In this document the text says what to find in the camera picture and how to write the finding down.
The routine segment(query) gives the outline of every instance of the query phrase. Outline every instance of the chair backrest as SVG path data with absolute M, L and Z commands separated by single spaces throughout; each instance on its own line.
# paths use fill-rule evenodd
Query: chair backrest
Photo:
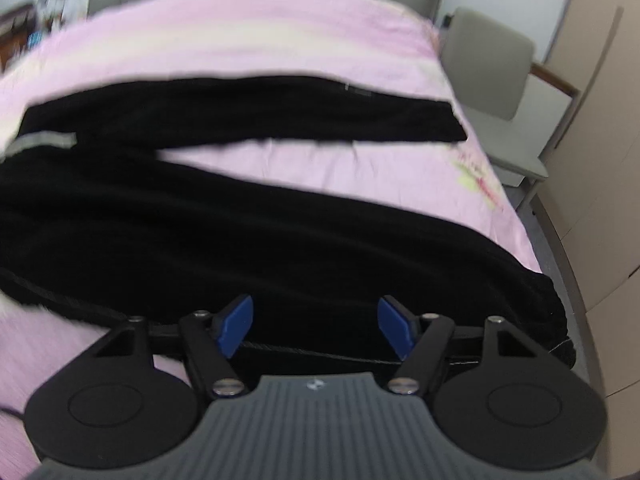
M 510 121 L 522 100 L 534 51 L 533 41 L 526 36 L 460 7 L 440 60 L 462 104 Z

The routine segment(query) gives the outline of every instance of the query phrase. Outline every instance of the gray chair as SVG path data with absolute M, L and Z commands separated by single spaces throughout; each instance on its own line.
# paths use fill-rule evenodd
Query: gray chair
M 440 60 L 463 112 L 495 166 L 533 180 L 517 209 L 548 177 L 544 164 L 513 135 L 533 62 L 534 43 L 515 30 L 465 7 L 456 10 Z

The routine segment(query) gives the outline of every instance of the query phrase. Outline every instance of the round black disc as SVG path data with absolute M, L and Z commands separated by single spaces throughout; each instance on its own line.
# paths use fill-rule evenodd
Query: round black disc
M 198 420 L 180 379 L 118 359 L 73 363 L 43 384 L 24 413 L 38 456 L 112 469 L 146 462 L 180 444 Z
M 460 448 L 520 471 L 559 468 L 595 451 L 606 426 L 597 394 L 560 363 L 500 358 L 445 383 L 433 403 Z

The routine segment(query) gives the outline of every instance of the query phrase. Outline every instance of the pink blanket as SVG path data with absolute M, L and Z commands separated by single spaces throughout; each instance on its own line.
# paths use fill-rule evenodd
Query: pink blanket
M 0 80 L 0 148 L 28 105 L 123 80 L 301 73 L 447 99 L 469 136 L 457 146 L 272 140 L 159 156 L 439 216 L 485 234 L 539 271 L 523 225 L 453 98 L 432 35 L 430 22 L 386 0 L 145 0 L 49 38 Z M 42 310 L 10 311 L 0 317 L 0 405 L 21 410 L 101 330 Z M 0 415 L 0 478 L 17 480 L 36 464 L 20 425 Z

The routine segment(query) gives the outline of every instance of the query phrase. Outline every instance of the beige wardrobe door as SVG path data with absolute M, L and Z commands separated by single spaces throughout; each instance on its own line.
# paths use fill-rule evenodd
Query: beige wardrobe door
M 546 161 L 550 176 L 540 190 L 540 198 L 561 238 L 587 213 L 617 171 L 638 135 L 640 120 L 637 98 L 640 92 L 640 0 L 580 0 L 572 3 L 572 7 L 578 3 L 580 9 L 567 14 L 550 65 L 579 88 L 580 84 L 574 81 L 584 74 L 591 78 L 594 69 L 582 60 L 582 55 L 590 52 L 591 47 L 583 47 L 583 42 L 594 40 L 594 32 L 586 32 L 591 25 L 599 27 L 596 43 L 602 49 L 602 38 L 612 26 L 617 6 L 623 7 L 624 13 L 606 61 L 580 113 Z M 604 7 L 594 9 L 598 19 L 592 24 L 589 9 L 599 5 Z M 572 62 L 578 61 L 578 66 L 573 67 Z
M 549 191 L 575 219 L 562 244 L 587 309 L 640 265 L 640 0 L 625 3 L 602 71 L 548 165 Z
M 639 226 L 640 139 L 637 138 L 587 214 L 562 239 L 587 310 L 626 282 L 640 266 Z
M 605 394 L 615 394 L 640 381 L 640 272 L 591 309 L 587 319 Z
M 607 397 L 609 475 L 621 478 L 640 471 L 640 383 Z

